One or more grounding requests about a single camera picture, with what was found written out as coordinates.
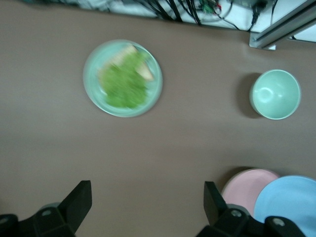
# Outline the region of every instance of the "pale green bowl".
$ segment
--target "pale green bowl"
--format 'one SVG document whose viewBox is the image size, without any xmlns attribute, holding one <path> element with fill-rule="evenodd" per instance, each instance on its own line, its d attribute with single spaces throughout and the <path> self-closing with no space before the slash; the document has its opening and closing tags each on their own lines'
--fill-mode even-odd
<svg viewBox="0 0 316 237">
<path fill-rule="evenodd" d="M 268 119 L 289 117 L 300 101 L 300 85 L 294 76 L 283 70 L 263 73 L 250 90 L 253 109 Z"/>
</svg>

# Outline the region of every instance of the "plate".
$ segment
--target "plate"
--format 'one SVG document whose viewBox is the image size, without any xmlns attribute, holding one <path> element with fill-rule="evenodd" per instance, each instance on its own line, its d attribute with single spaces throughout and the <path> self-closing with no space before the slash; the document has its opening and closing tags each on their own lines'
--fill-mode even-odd
<svg viewBox="0 0 316 237">
<path fill-rule="evenodd" d="M 279 176 L 265 169 L 248 169 L 238 173 L 226 184 L 222 196 L 226 203 L 243 206 L 253 216 L 260 192 Z"/>
<path fill-rule="evenodd" d="M 307 237 L 316 236 L 316 181 L 304 176 L 284 176 L 267 185 L 255 204 L 254 218 L 268 216 L 293 221 Z"/>
<path fill-rule="evenodd" d="M 147 66 L 154 76 L 153 81 L 147 82 L 147 99 L 144 104 L 134 108 L 116 108 L 106 103 L 106 93 L 98 80 L 98 71 L 113 56 L 132 44 L 138 51 L 149 54 Z M 88 57 L 83 70 L 83 84 L 92 102 L 101 110 L 118 117 L 134 117 L 148 111 L 158 100 L 162 89 L 162 73 L 157 60 L 143 46 L 128 40 L 114 40 L 97 47 Z"/>
</svg>

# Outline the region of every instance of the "stacked plates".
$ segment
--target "stacked plates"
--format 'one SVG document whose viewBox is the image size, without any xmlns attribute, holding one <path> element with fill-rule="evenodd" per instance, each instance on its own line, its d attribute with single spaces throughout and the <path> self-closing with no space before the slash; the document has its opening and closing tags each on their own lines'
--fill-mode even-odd
<svg viewBox="0 0 316 237">
<path fill-rule="evenodd" d="M 225 186 L 227 204 L 243 206 L 264 223 L 268 216 L 293 221 L 306 237 L 316 237 L 316 181 L 303 176 L 284 176 L 264 169 L 235 175 Z"/>
</svg>

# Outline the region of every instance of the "wire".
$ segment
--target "wire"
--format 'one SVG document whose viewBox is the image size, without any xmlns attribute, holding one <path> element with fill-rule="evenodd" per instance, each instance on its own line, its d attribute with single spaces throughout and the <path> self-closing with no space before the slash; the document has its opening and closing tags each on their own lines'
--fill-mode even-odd
<svg viewBox="0 0 316 237">
<path fill-rule="evenodd" d="M 249 29 L 247 30 L 248 32 L 250 32 L 251 31 L 251 29 L 254 27 L 254 25 L 255 25 L 256 23 L 254 22 L 254 23 L 252 23 L 251 24 L 251 26 L 249 27 Z"/>
<path fill-rule="evenodd" d="M 229 15 L 229 13 L 231 13 L 232 8 L 233 8 L 233 3 L 234 0 L 231 1 L 231 5 L 229 7 L 229 9 L 227 10 L 227 12 L 224 14 L 224 16 L 221 16 L 220 14 L 218 14 L 215 9 L 214 10 L 214 14 L 218 17 L 217 20 L 210 20 L 210 21 L 203 21 L 203 23 L 211 23 L 211 22 L 218 22 L 218 21 L 225 21 L 226 23 L 232 25 L 234 28 L 236 28 L 237 30 L 240 31 L 240 28 L 238 28 L 233 22 L 230 22 L 228 20 L 226 20 L 225 18 Z"/>
<path fill-rule="evenodd" d="M 200 19 L 198 17 L 197 8 L 196 8 L 196 4 L 195 4 L 194 0 L 191 0 L 191 4 L 192 4 L 192 9 L 193 9 L 194 16 L 195 16 L 195 18 L 197 20 L 197 24 L 200 26 L 200 25 L 202 25 L 202 23 L 201 23 L 201 21 L 200 21 Z"/>
<path fill-rule="evenodd" d="M 184 6 L 182 0 L 178 0 L 179 4 L 182 6 L 182 8 L 192 17 L 194 18 L 193 15 L 191 15 L 191 13 L 189 12 L 189 10 Z"/>
<path fill-rule="evenodd" d="M 253 26 L 257 23 L 260 13 L 266 8 L 266 6 L 267 6 L 267 2 L 263 0 L 256 2 L 252 6 L 252 21 L 251 21 L 250 28 L 247 30 L 248 32 L 250 32 Z"/>
<path fill-rule="evenodd" d="M 210 23 L 210 22 L 218 22 L 218 21 L 221 21 L 223 19 L 225 19 L 229 13 L 231 13 L 232 11 L 232 8 L 233 8 L 233 3 L 234 3 L 234 0 L 231 1 L 231 5 L 229 6 L 229 9 L 228 11 L 224 14 L 224 16 L 221 16 L 221 18 L 219 17 L 219 19 L 216 19 L 216 20 L 209 20 L 209 21 L 204 21 L 205 23 Z"/>
<path fill-rule="evenodd" d="M 273 14 L 275 12 L 275 7 L 276 7 L 276 4 L 277 4 L 277 1 L 278 0 L 275 0 L 275 2 L 273 3 L 273 6 L 272 6 L 270 25 L 272 25 L 272 23 L 273 23 Z"/>
<path fill-rule="evenodd" d="M 169 1 L 170 2 L 168 2 L 168 0 L 166 0 L 166 2 L 169 3 L 171 9 L 174 11 L 174 14 L 176 15 L 176 20 L 182 22 L 181 15 L 178 11 L 176 3 L 174 2 L 174 0 L 169 0 Z"/>
<path fill-rule="evenodd" d="M 189 11 L 190 11 L 190 15 L 193 17 L 193 19 L 195 20 L 195 22 L 198 24 L 198 21 L 197 21 L 197 18 L 196 18 L 196 16 L 195 16 L 195 14 L 193 13 L 193 8 L 192 8 L 192 5 L 191 5 L 191 3 L 190 3 L 190 0 L 186 0 L 186 2 L 187 2 L 187 5 L 188 5 L 188 9 L 189 9 Z"/>
<path fill-rule="evenodd" d="M 153 12 L 154 14 L 156 14 L 157 16 L 159 16 L 161 13 L 155 9 L 155 8 L 151 8 L 150 6 L 146 6 L 143 2 L 138 1 L 138 0 L 134 0 L 135 2 L 138 2 L 139 4 L 141 4 L 143 7 L 145 7 L 148 11 Z"/>
<path fill-rule="evenodd" d="M 226 23 L 228 23 L 228 24 L 234 26 L 237 30 L 240 31 L 240 29 L 239 29 L 233 22 L 230 22 L 230 21 L 224 19 L 223 17 L 221 17 L 221 16 L 220 16 L 218 13 L 216 13 L 216 12 L 215 12 L 215 14 L 218 16 L 219 19 L 221 19 L 221 20 L 225 21 Z"/>
<path fill-rule="evenodd" d="M 163 18 L 169 21 L 173 21 L 172 17 L 168 15 L 168 13 L 163 9 L 163 7 L 160 5 L 160 3 L 158 2 L 158 0 L 154 0 L 155 4 L 157 5 L 159 11 L 161 12 L 161 14 L 163 15 Z"/>
</svg>

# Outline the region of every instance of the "green plate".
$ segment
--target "green plate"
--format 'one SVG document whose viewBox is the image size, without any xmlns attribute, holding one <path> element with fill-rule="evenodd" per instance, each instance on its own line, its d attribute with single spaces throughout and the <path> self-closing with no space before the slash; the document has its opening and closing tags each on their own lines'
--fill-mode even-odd
<svg viewBox="0 0 316 237">
<path fill-rule="evenodd" d="M 144 104 L 134 109 L 116 108 L 106 103 L 107 94 L 101 88 L 97 74 L 108 60 L 130 44 L 138 51 L 150 55 L 146 63 L 154 80 L 147 82 L 147 99 Z M 101 110 L 118 117 L 134 117 L 148 111 L 158 100 L 162 89 L 162 73 L 157 60 L 143 46 L 128 40 L 114 40 L 100 45 L 90 54 L 83 70 L 83 84 L 89 98 Z"/>
</svg>

